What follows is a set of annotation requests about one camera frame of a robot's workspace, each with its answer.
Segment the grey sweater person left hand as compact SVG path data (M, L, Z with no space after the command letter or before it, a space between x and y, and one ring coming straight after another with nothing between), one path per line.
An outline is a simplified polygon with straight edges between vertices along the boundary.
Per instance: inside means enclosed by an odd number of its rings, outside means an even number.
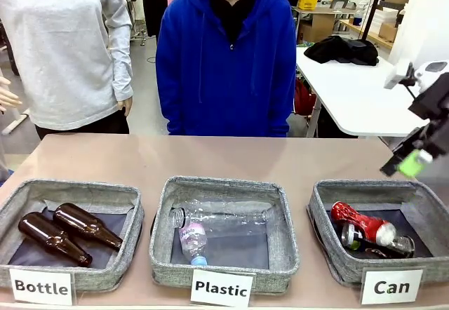
M122 112L125 117L128 117L128 115L130 114L132 106L133 106L133 98L132 97L129 97L128 99L117 102L117 107L118 107L119 111Z

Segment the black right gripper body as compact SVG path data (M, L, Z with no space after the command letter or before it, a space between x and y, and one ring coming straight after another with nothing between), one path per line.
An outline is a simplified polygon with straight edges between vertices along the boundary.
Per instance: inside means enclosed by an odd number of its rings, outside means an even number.
M442 74L423 93L418 95L408 108L421 119L429 119L420 128L413 144L432 156L448 153L448 75Z

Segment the pale bare hand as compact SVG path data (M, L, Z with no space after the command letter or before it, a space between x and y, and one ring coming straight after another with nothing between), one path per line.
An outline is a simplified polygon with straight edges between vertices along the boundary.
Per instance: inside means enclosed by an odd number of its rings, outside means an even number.
M6 110L10 108L16 108L22 104L20 98L9 91L8 86L11 82L3 76L0 76L0 110L1 113L4 114Z

